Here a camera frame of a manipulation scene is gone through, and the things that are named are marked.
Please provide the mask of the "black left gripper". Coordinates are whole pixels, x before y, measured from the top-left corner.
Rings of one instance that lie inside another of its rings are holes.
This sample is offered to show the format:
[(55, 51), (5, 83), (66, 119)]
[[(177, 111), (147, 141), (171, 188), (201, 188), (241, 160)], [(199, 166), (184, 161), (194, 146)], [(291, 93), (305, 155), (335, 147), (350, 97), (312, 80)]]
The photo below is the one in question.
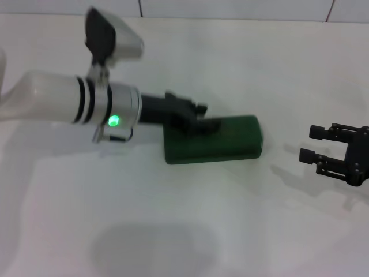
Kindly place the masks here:
[(166, 92), (164, 97), (142, 94), (138, 123), (168, 125), (186, 130), (188, 135), (209, 135), (219, 130), (221, 120), (197, 119), (203, 118), (207, 110), (207, 104), (193, 102), (191, 99), (178, 97), (171, 92)]

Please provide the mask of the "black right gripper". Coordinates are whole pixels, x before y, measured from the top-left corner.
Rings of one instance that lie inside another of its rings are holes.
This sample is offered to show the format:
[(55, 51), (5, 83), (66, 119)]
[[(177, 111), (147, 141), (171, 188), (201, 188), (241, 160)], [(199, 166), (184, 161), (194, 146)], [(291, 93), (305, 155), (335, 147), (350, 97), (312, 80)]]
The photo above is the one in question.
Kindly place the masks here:
[(351, 186), (361, 186), (368, 179), (368, 126), (353, 126), (333, 123), (329, 128), (311, 125), (309, 138), (348, 142), (344, 161), (317, 154), (301, 148), (299, 161), (316, 164), (316, 173), (324, 176), (346, 176)]

